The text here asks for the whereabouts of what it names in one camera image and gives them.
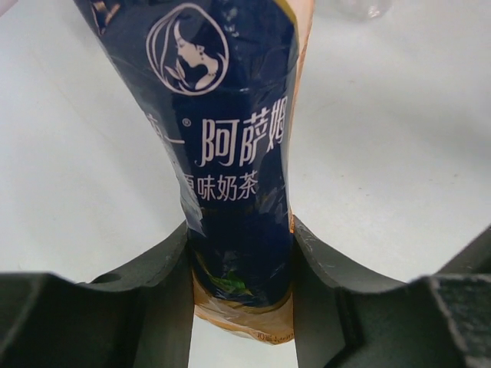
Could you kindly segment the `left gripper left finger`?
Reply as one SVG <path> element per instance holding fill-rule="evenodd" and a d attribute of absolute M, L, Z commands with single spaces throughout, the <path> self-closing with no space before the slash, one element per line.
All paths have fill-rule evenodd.
<path fill-rule="evenodd" d="M 193 328 L 186 226 L 89 283 L 1 276 L 3 367 L 185 367 Z"/>

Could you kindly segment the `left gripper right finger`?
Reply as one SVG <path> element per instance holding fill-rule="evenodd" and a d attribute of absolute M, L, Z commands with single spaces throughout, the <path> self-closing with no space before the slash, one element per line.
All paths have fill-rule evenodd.
<path fill-rule="evenodd" d="M 296 222 L 293 304 L 300 367 L 488 367 L 490 232 L 404 283 Z"/>

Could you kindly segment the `orange milk tea bottle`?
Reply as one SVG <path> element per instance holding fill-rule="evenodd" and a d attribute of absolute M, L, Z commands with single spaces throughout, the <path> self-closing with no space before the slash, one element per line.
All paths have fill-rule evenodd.
<path fill-rule="evenodd" d="M 79 1 L 168 152 L 196 315 L 294 337 L 288 145 L 312 1 Z"/>

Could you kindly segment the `clear plastic bottle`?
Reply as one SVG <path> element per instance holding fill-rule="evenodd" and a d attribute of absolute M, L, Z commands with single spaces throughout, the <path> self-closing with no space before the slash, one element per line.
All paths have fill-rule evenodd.
<path fill-rule="evenodd" d="M 392 0 L 335 0 L 334 8 L 353 21 L 368 21 L 380 18 L 392 7 Z"/>

